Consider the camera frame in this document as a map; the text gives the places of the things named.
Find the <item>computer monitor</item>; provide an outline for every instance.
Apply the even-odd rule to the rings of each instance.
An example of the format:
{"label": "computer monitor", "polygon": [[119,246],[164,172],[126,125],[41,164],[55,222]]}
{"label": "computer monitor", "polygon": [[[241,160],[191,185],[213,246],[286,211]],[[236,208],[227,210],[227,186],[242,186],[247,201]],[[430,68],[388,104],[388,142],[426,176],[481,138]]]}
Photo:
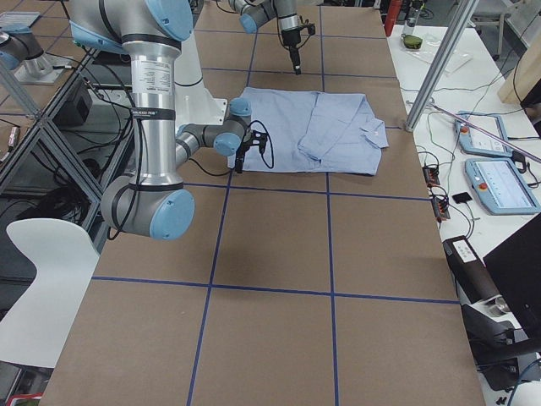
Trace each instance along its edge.
{"label": "computer monitor", "polygon": [[524,332],[541,338],[541,215],[489,252],[484,264]]}

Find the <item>white chair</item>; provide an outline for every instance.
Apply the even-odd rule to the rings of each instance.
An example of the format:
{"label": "white chair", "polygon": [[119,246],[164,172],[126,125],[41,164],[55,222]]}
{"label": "white chair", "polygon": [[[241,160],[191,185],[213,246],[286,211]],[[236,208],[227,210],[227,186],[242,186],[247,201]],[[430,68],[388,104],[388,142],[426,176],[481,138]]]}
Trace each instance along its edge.
{"label": "white chair", "polygon": [[504,23],[519,7],[521,0],[479,0],[473,12],[472,21],[477,26],[498,26],[498,52],[492,57],[495,61],[500,58],[504,40]]}
{"label": "white chair", "polygon": [[37,274],[0,321],[0,360],[54,368],[99,255],[88,233],[64,220],[20,220],[6,231]]}

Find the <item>black monitor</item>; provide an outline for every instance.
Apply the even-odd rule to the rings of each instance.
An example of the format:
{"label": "black monitor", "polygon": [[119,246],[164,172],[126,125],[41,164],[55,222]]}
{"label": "black monitor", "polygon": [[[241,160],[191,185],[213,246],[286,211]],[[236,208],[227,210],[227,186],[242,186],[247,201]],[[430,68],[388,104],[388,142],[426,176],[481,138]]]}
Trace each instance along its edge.
{"label": "black monitor", "polygon": [[486,270],[522,326],[496,322],[463,305],[473,357],[494,390],[541,379],[541,370],[523,371],[541,353],[541,214],[484,257]]}
{"label": "black monitor", "polygon": [[541,338],[541,215],[488,253],[484,264],[524,332]]}

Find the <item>light blue joint cap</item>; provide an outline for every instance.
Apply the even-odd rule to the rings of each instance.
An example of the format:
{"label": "light blue joint cap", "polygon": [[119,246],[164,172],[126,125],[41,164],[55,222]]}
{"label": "light blue joint cap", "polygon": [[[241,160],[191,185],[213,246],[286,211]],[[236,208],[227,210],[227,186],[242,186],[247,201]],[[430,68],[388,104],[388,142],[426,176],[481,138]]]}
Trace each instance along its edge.
{"label": "light blue joint cap", "polygon": [[21,23],[14,23],[2,27],[2,31],[7,32],[8,34],[31,34],[32,31],[28,28],[27,25]]}
{"label": "light blue joint cap", "polygon": [[221,133],[214,139],[214,149],[220,155],[231,156],[240,146],[240,137],[234,133]]}
{"label": "light blue joint cap", "polygon": [[78,42],[81,45],[86,45],[91,48],[99,49],[100,51],[107,51],[111,53],[121,53],[121,54],[128,54],[124,48],[122,48],[122,44],[119,44],[118,42],[115,42],[113,40],[110,40],[109,38],[105,36],[101,36],[99,34],[96,34],[93,31],[90,31],[86,29],[85,27],[74,23],[73,21],[69,21],[71,24],[71,35],[74,38],[76,42]]}
{"label": "light blue joint cap", "polygon": [[180,134],[184,132],[184,129],[186,128],[187,124],[182,124],[178,126],[177,133],[175,134],[175,137],[180,137]]}
{"label": "light blue joint cap", "polygon": [[194,17],[188,0],[145,0],[156,23],[173,39],[185,41],[194,32]]}
{"label": "light blue joint cap", "polygon": [[194,197],[186,189],[175,190],[158,207],[150,222],[153,239],[177,239],[188,230],[195,213]]}
{"label": "light blue joint cap", "polygon": [[21,61],[14,57],[11,53],[0,52],[0,61],[4,64],[6,69],[14,70],[17,68]]}
{"label": "light blue joint cap", "polygon": [[248,99],[237,97],[229,103],[229,112],[234,116],[248,117],[252,115],[252,105]]}
{"label": "light blue joint cap", "polygon": [[257,24],[251,15],[243,14],[240,16],[239,21],[246,34],[255,34],[257,32]]}

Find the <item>white desk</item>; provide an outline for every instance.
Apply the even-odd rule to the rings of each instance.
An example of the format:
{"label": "white desk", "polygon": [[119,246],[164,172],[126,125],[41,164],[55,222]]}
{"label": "white desk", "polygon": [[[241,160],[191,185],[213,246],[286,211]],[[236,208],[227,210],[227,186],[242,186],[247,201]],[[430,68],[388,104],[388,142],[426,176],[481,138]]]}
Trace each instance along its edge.
{"label": "white desk", "polygon": [[[445,30],[445,27],[418,26],[416,27],[414,34],[420,37],[431,34],[432,36],[443,38]],[[400,36],[401,32],[402,27],[396,26],[392,36],[388,39],[388,42],[393,63],[395,64],[396,74],[400,80],[402,97],[404,102],[407,103],[408,101],[413,102],[417,95],[417,92],[407,90],[418,90],[420,88],[429,69],[429,65],[405,52]],[[497,77],[499,70],[474,29],[466,29],[457,49],[470,54],[472,59],[457,69],[453,74],[444,74],[441,77],[439,84],[436,86],[436,90],[443,87],[474,89],[481,85],[487,85]],[[490,86],[488,90],[484,87],[477,91],[436,91],[433,94],[433,98],[436,105],[441,106],[448,111],[472,111],[486,91],[486,96],[475,108],[475,112],[513,112],[520,107],[518,105],[502,104],[497,96],[497,91],[503,83],[504,80],[499,78],[499,80]],[[427,125],[427,117],[430,111],[432,110],[427,110],[426,113],[423,114],[414,131],[415,142],[420,146],[418,148],[419,151],[423,151],[423,148],[425,148],[427,151],[434,153],[440,159],[440,162],[449,162],[451,160],[451,154],[430,141],[429,128]],[[524,112],[520,111],[514,112],[513,114],[506,114],[503,116],[503,119],[507,134],[510,137],[537,136],[537,133]],[[444,114],[435,113],[430,115],[429,121],[434,141],[444,146],[446,149],[453,151],[456,145],[456,136],[454,135],[452,118]],[[521,148],[541,156],[541,141],[530,140],[516,142]],[[424,162],[424,155],[425,154],[420,155],[421,162]],[[472,208],[474,217],[478,217],[478,220],[475,222],[475,230],[469,241],[482,258],[501,241],[530,220],[532,216],[491,216],[479,203],[479,200],[472,191],[470,183],[464,173],[464,161],[473,156],[463,154],[460,151],[460,147],[455,149],[455,156],[456,159],[452,164],[451,172],[449,171],[450,165],[448,164],[440,167],[440,181],[444,185],[449,196],[464,191],[467,191],[472,195],[473,201],[471,201],[469,205]],[[431,156],[427,157],[427,163],[434,162],[434,158]],[[531,169],[533,173],[541,177],[541,165],[531,162]],[[524,176],[528,182],[533,182],[533,178],[531,178],[530,175],[525,174]],[[541,189],[535,189],[533,193],[538,200],[541,200]],[[468,214],[465,206],[460,207],[460,209]],[[466,219],[452,208],[450,209],[450,214],[451,220],[442,222],[441,224],[440,236],[442,241],[451,237],[456,237],[457,235],[465,235],[467,232],[468,225]],[[509,319],[507,316],[502,317],[501,320],[504,320],[505,318]],[[484,378],[482,376],[479,378],[482,382],[487,405],[495,404],[495,400],[500,396],[509,397],[509,394],[503,391],[491,391]],[[513,399],[513,406],[539,405],[539,399],[541,399],[541,382],[522,384]]]}

